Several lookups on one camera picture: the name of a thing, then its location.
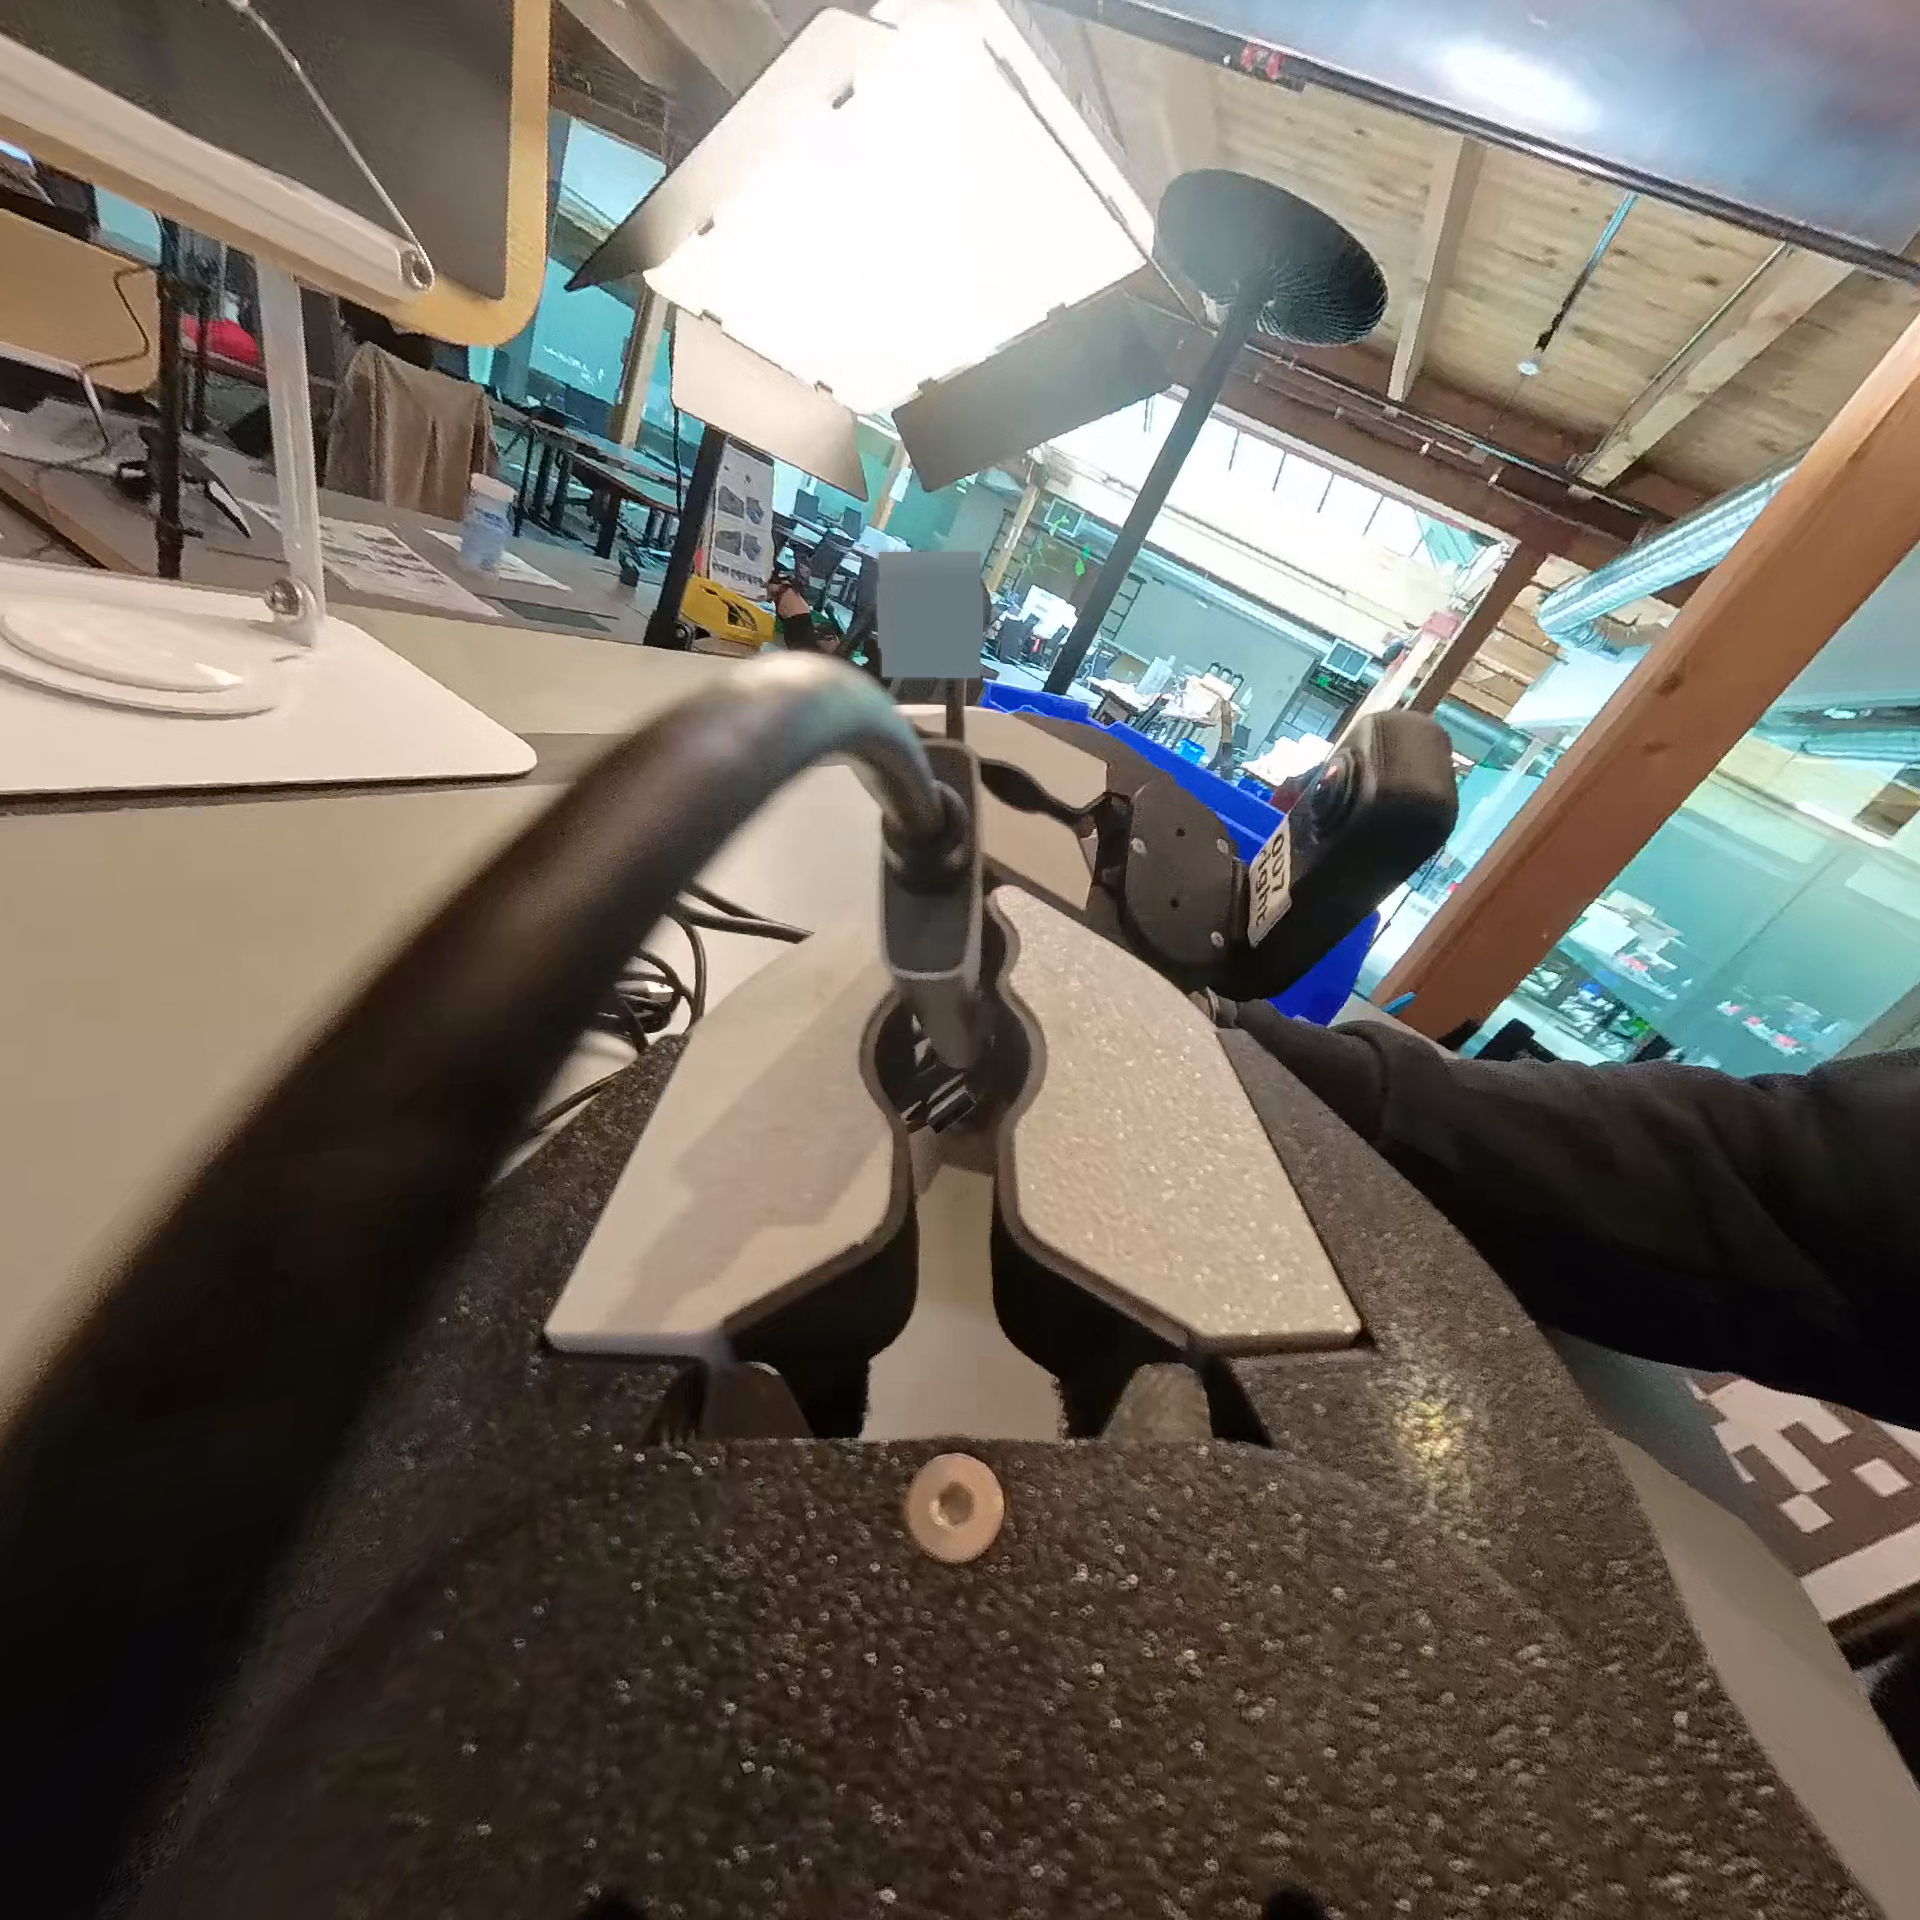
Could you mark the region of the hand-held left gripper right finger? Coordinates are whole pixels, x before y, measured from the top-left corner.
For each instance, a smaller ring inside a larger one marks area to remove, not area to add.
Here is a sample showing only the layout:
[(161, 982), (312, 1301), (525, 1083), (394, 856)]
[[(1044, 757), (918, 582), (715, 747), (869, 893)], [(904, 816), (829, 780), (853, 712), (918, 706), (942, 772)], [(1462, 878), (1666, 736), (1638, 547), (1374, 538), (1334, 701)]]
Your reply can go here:
[(1237, 1360), (1348, 1355), (1365, 1321), (1242, 1083), (1226, 1035), (1148, 963), (1001, 885), (993, 1009), (993, 1299), (1100, 1434), (1141, 1370), (1230, 1406)]

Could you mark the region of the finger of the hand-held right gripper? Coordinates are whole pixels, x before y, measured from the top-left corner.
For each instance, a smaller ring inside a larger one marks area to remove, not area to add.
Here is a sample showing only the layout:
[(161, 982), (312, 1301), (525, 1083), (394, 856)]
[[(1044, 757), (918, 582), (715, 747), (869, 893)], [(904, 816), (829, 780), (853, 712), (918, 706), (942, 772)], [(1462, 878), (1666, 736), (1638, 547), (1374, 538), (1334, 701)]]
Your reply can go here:
[(1090, 824), (1109, 801), (1109, 764), (1030, 714), (965, 706), (961, 720), (961, 736), (950, 736), (947, 709), (916, 706), (934, 784), (963, 811), (974, 811), (986, 794), (1022, 814)]
[(1093, 893), (1082, 840), (1068, 824), (1037, 811), (986, 810), (980, 866), (987, 893), (1012, 886), (1058, 909), (1085, 909)]

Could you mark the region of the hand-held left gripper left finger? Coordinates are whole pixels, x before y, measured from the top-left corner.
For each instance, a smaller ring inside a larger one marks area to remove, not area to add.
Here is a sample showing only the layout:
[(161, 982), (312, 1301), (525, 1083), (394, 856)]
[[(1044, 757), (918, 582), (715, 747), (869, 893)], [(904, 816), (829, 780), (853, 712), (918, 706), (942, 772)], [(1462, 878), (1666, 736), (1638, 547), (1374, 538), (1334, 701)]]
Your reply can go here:
[(861, 1434), (922, 1237), (870, 924), (827, 929), (690, 1029), (545, 1321), (558, 1353), (766, 1365), (809, 1428)]

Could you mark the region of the blue plastic bin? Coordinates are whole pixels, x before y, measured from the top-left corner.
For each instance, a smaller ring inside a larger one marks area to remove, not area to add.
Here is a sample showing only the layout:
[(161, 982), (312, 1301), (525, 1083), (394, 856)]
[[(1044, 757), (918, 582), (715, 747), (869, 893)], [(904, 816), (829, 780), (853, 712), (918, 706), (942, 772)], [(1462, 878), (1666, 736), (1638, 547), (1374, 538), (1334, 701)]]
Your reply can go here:
[[(1110, 770), (1113, 787), (1125, 794), (1141, 787), (1146, 772), (1170, 780), (1217, 816), (1218, 832), (1230, 842), (1244, 865), (1252, 865), (1272, 834), (1282, 828), (1282, 814), (1276, 808), (1237, 788), (1226, 778), (1203, 768), (1195, 758), (1163, 747), (1138, 730), (1097, 724), (1085, 704), (1065, 694), (986, 681), (979, 706), (980, 712), (1010, 715), (1033, 731), (1049, 731), (1068, 747), (1104, 762)], [(1331, 1024), (1353, 995), (1361, 963), (1376, 932), (1378, 913), (1372, 913), (1300, 978), (1286, 985), (1281, 997), (1272, 998), (1276, 1011), (1310, 1024)]]

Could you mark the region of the yellow plastic container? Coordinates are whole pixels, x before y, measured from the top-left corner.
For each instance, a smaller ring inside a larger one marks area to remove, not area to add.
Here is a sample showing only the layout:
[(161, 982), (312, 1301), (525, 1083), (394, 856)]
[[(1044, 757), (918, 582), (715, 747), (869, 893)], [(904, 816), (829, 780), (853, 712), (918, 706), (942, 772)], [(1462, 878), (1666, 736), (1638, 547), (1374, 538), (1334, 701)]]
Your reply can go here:
[(678, 602), (677, 633), (690, 649), (756, 653), (777, 644), (777, 612), (694, 572)]

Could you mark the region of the printed roll-up banner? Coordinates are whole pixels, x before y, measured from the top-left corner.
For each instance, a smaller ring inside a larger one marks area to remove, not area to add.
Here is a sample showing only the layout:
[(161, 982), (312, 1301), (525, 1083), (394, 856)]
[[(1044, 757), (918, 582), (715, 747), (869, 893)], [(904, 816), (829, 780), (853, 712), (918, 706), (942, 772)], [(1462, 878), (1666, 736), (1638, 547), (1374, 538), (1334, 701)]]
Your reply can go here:
[(777, 565), (774, 494), (774, 459), (724, 438), (708, 491), (701, 573), (754, 604), (769, 600)]

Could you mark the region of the black light stand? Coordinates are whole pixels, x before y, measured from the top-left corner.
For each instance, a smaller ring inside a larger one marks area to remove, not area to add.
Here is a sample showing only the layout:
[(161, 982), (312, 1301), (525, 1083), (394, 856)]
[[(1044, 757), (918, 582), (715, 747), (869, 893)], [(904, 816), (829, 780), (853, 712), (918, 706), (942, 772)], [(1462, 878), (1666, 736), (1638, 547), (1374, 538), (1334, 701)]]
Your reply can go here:
[(678, 530), (668, 554), (654, 612), (646, 620), (643, 644), (662, 651), (686, 651), (690, 640), (682, 636), (682, 612), (689, 585), (705, 554), (705, 533), (713, 505), (718, 473), (729, 452), (729, 434), (715, 422), (705, 422), (705, 434), (693, 461), (690, 480), (678, 509)]

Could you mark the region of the studio light panel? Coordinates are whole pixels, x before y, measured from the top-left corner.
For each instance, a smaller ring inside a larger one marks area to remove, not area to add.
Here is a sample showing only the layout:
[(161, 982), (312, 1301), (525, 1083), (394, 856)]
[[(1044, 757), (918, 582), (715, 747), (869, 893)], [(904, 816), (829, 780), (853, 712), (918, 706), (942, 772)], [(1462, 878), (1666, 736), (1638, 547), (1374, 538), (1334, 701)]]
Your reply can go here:
[(1154, 214), (1028, 5), (820, 9), (571, 275), (634, 282), (925, 491), (1178, 380)]

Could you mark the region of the printed instruction sheet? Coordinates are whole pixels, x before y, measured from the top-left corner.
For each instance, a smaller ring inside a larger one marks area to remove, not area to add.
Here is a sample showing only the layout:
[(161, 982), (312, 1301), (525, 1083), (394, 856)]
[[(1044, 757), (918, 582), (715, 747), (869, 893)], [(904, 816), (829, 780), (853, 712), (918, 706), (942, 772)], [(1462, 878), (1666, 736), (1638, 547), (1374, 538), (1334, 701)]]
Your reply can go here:
[[(203, 538), (212, 549), (243, 561), (286, 562), (281, 521), (277, 509), (244, 500), (238, 520), (214, 509)], [(320, 562), (329, 596), (338, 592), (354, 604), (394, 604), (470, 621), (504, 617), (498, 604), (457, 582), (382, 523), (320, 516)]]

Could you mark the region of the brown jacket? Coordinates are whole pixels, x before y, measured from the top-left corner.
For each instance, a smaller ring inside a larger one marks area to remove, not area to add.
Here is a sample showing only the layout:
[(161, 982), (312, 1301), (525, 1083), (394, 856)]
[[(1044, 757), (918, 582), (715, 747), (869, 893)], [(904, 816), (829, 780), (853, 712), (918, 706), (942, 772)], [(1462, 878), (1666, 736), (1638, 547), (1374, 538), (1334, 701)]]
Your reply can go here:
[(357, 346), (334, 389), (322, 486), (459, 521), (475, 475), (496, 478), (489, 394), (382, 346)]

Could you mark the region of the black white marker sheet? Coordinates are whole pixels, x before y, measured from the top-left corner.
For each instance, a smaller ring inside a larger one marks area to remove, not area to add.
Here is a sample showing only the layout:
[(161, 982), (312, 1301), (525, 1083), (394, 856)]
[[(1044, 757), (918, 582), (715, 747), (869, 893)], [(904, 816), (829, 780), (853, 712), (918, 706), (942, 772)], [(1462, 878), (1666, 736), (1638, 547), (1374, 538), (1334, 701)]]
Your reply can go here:
[(1740, 1376), (1684, 1373), (1745, 1516), (1856, 1668), (1915, 1633), (1917, 1434)]

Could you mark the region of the wooden post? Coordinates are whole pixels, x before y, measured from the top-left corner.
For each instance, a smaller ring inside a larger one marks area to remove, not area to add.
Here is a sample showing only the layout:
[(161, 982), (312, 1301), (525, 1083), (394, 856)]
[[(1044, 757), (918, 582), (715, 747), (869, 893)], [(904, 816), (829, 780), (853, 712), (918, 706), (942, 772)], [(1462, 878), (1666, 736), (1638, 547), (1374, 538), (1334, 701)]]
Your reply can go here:
[(1888, 348), (1664, 640), (1381, 985), (1480, 1024), (1691, 797), (1917, 539), (1917, 324)]

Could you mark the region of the metal air duct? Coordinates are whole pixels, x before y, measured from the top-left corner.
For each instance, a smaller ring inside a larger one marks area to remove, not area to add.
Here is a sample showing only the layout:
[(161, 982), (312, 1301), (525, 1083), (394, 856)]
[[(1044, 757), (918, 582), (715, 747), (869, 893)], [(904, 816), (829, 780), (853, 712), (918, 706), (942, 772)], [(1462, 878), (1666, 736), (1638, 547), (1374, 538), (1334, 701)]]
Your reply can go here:
[(1641, 600), (1661, 596), (1715, 572), (1797, 473), (1795, 454), (1753, 482), (1725, 491), (1651, 534), (1577, 582), (1554, 588), (1538, 608), (1544, 636), (1556, 644), (1603, 649), (1600, 625)]

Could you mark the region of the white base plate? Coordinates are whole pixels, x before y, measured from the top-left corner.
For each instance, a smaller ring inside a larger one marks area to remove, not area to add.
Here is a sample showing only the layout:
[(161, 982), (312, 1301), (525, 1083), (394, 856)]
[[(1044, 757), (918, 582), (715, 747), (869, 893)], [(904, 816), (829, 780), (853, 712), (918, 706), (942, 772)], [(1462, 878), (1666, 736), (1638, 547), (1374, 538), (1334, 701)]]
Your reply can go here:
[(8, 801), (528, 778), (537, 753), (336, 616), (8, 561)]

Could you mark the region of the white stand frame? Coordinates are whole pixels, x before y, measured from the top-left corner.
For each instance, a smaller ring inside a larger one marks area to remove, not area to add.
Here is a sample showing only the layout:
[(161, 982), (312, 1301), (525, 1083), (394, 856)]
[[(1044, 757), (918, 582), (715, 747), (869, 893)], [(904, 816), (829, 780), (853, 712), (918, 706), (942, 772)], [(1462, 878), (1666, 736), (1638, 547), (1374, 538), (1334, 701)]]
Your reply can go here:
[(289, 168), (244, 158), (236, 136), (187, 132), (72, 64), (4, 40), (4, 118), (49, 154), (66, 146), (105, 174), (131, 177), (206, 227), (229, 224), (257, 259), (257, 298), (269, 384), (281, 572), (262, 610), (192, 612), (163, 592), (83, 596), (4, 585), (4, 681), (74, 704), (156, 720), (238, 722), (281, 709), (298, 666), (326, 626), (320, 480), (314, 451), (300, 272), (374, 302), (422, 298), (437, 267), (348, 122), (329, 105), (294, 46), (260, 5), (226, 5), (294, 84), (329, 146), (370, 192), (374, 214), (340, 188), (301, 182)]

